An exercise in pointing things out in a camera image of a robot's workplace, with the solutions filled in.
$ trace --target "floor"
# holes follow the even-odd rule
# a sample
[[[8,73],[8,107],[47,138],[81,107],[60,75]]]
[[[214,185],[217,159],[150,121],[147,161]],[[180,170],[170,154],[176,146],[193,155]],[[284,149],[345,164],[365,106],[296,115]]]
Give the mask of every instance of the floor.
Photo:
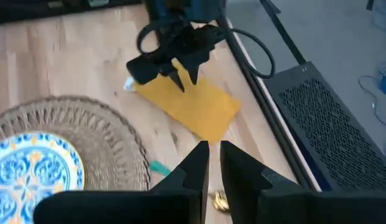
[[[379,148],[386,142],[386,128],[373,115],[371,96],[357,79],[376,75],[386,61],[386,32],[372,24],[367,0],[272,0],[279,18],[306,60],[312,61],[334,91],[370,134]],[[227,17],[234,27],[255,34],[270,48],[278,72],[297,66],[259,0],[229,0]],[[257,68],[270,70],[266,55],[241,37]],[[370,80],[363,80],[379,101],[379,116],[386,122],[386,96]]]
[[[0,26],[0,112],[49,95],[86,95],[124,115],[141,136],[149,158],[173,169],[199,139],[140,97],[123,90],[125,63],[136,57],[138,31],[148,23],[143,6],[74,14]],[[153,48],[153,36],[144,48]],[[242,102],[224,139],[295,181],[271,129],[225,42],[200,75]],[[219,143],[211,145],[209,192],[222,189]],[[154,175],[154,183],[161,177]],[[207,205],[207,223],[231,223]]]

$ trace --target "wood grain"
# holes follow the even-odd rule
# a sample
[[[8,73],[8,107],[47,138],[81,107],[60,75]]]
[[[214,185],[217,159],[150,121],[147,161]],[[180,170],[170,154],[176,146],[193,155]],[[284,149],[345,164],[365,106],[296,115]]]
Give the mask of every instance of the wood grain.
[[[125,63],[138,55],[136,36],[147,23],[143,6],[128,6],[0,26],[0,112],[49,95],[87,95],[130,121],[150,159],[175,168],[200,139],[136,93],[123,91],[129,77]],[[144,49],[155,47],[150,35]],[[296,181],[225,42],[201,66],[200,75],[242,102],[224,139]],[[210,148],[211,192],[223,187],[219,143]],[[154,174],[154,184],[160,180]],[[231,223],[210,200],[207,208],[207,223]]]

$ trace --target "decorative plate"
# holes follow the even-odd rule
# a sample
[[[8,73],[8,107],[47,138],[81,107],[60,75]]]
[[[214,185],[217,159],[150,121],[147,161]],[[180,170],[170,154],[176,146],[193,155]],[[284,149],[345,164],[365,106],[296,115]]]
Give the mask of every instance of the decorative plate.
[[[0,223],[32,223],[35,206],[64,190],[82,190],[84,170],[74,147],[50,133],[0,142]]]

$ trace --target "teal object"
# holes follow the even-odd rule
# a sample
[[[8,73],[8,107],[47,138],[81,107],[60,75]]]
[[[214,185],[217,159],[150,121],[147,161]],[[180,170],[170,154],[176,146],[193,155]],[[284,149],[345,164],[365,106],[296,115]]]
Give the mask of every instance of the teal object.
[[[171,173],[171,171],[159,161],[152,161],[150,163],[150,170],[162,174],[165,177]]]

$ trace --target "blue cable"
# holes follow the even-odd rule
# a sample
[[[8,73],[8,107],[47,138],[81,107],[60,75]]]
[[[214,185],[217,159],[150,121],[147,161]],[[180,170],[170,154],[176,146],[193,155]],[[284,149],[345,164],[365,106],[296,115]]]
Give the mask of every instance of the blue cable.
[[[370,75],[364,75],[364,76],[361,76],[357,79],[357,82],[359,84],[359,86],[367,93],[369,94],[370,96],[373,97],[374,101],[373,101],[373,114],[374,116],[377,118],[378,121],[380,121],[381,124],[383,124],[385,127],[386,127],[386,122],[384,122],[380,117],[379,115],[377,114],[377,97],[374,93],[372,93],[370,90],[366,89],[365,87],[363,87],[362,83],[361,83],[361,80],[363,78],[369,78],[371,80],[374,81],[375,84],[377,84],[377,79],[374,78],[374,77],[371,77]],[[386,156],[386,141],[383,143],[383,153],[384,155]]]

